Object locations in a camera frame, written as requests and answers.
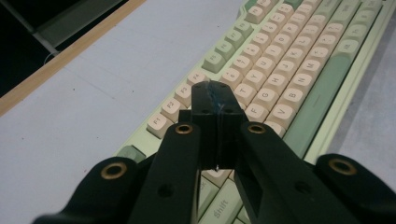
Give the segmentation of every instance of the keyboard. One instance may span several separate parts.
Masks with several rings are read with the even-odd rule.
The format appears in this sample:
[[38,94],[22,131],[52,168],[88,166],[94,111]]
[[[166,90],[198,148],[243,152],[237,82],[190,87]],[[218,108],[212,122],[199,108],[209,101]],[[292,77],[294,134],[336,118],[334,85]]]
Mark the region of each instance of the keyboard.
[[[249,120],[272,127],[302,159],[332,141],[396,8],[393,0],[246,1],[236,21],[142,120],[116,156],[154,154],[191,86],[229,85]],[[202,171],[199,223],[249,223],[232,170]]]

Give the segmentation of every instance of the brass ring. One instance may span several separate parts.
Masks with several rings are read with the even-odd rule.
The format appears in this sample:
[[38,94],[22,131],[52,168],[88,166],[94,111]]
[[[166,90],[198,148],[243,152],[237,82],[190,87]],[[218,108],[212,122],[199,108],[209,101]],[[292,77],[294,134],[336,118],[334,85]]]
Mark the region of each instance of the brass ring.
[[127,167],[123,162],[114,162],[103,168],[101,176],[103,179],[117,179],[125,174]]
[[187,134],[192,132],[192,126],[189,124],[181,124],[176,127],[176,132],[180,134]]
[[332,159],[329,161],[330,167],[337,173],[341,175],[355,175],[358,170],[349,161],[344,161],[340,159]]
[[261,125],[258,124],[250,124],[247,129],[251,132],[251,133],[265,133],[265,128]]

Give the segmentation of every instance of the green spacebar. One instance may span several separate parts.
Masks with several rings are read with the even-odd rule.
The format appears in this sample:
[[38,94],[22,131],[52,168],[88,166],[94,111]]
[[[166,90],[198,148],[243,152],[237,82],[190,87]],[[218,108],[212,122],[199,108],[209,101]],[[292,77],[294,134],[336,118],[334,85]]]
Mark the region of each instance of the green spacebar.
[[294,118],[283,140],[302,158],[307,151],[352,61],[335,55],[324,66],[317,82]]

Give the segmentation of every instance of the dark floor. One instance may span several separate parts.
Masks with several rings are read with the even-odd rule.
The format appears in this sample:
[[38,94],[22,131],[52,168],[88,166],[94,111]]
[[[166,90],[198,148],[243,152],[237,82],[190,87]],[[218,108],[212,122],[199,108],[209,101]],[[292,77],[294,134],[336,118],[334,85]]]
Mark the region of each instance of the dark floor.
[[[122,1],[120,4],[111,8],[100,18],[64,41],[56,49],[61,51],[67,48],[67,46],[88,32],[93,26],[122,6],[126,1]],[[36,18],[33,23],[39,25],[42,20],[43,18]],[[0,97],[2,97],[43,66],[45,62],[51,59],[51,56],[3,5],[0,5],[0,21],[2,22],[2,32],[0,34]]]

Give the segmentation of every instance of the green keyboard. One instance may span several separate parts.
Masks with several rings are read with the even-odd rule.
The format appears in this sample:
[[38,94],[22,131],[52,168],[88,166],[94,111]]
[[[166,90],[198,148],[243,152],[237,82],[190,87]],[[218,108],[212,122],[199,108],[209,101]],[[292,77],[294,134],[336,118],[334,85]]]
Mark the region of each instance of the green keyboard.
[[[272,127],[302,159],[324,154],[396,8],[394,0],[259,0],[239,8],[209,49],[116,152],[155,153],[191,86],[229,85],[249,120]],[[203,171],[200,223],[249,223],[232,170]]]

